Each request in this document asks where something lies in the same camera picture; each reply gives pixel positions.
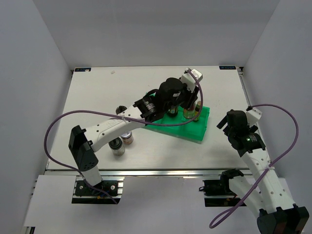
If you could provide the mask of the red-lid sauce jar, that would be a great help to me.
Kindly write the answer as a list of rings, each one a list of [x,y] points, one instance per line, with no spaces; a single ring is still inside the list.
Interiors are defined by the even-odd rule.
[[[167,115],[170,117],[175,117],[178,114],[178,107],[177,106],[171,106]]]

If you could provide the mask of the small yellow-label bottle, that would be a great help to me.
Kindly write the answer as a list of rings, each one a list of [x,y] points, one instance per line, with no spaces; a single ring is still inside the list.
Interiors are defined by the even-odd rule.
[[[194,119],[194,121],[198,121],[200,118],[200,107],[201,107],[201,101],[198,101],[196,103],[196,106],[195,106],[195,112],[194,112],[195,119]]]

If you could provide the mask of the black-top shaker jar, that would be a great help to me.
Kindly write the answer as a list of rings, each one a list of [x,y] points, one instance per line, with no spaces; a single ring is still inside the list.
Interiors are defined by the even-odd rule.
[[[127,110],[127,107],[126,106],[118,106],[117,108],[116,108],[116,114],[117,115],[119,115],[119,114],[121,114],[121,113],[123,113],[125,110]]]

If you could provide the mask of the black-lid pepper jar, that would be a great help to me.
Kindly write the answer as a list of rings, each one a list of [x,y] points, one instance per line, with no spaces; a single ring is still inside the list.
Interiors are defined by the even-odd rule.
[[[125,147],[121,138],[117,137],[109,142],[109,147],[115,156],[122,156],[125,153]]]

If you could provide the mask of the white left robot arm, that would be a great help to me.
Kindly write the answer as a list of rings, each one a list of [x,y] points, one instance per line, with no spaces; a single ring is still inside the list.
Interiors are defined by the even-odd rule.
[[[79,173],[85,179],[86,189],[94,195],[103,189],[97,151],[106,144],[118,151],[123,146],[120,138],[122,134],[146,125],[155,125],[172,107],[191,107],[197,95],[202,94],[199,84],[201,80],[202,77],[192,77],[190,74],[168,78],[159,88],[149,91],[117,115],[110,115],[108,120],[85,129],[75,126],[71,130],[69,150]]]

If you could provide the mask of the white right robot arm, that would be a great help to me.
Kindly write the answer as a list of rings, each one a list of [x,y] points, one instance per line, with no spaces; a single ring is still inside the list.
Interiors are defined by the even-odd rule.
[[[227,136],[231,146],[251,171],[255,183],[251,185],[238,169],[224,171],[220,188],[225,194],[236,194],[254,214],[262,234],[300,234],[310,215],[306,207],[299,207],[283,188],[270,159],[255,151],[266,146],[255,125],[262,113],[257,109],[230,110],[217,125]]]

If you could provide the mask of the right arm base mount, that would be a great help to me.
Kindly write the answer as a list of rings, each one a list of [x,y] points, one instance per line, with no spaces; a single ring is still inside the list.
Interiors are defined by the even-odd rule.
[[[238,169],[230,169],[223,171],[220,179],[204,180],[204,186],[198,190],[205,195],[205,207],[234,207],[240,199],[230,190],[229,180],[237,176],[243,177],[244,174]]]

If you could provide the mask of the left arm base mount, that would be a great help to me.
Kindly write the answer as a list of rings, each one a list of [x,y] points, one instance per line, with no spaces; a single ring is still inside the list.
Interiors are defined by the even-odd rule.
[[[94,188],[88,186],[82,177],[76,177],[72,204],[117,205],[123,191],[123,177],[103,177]]]

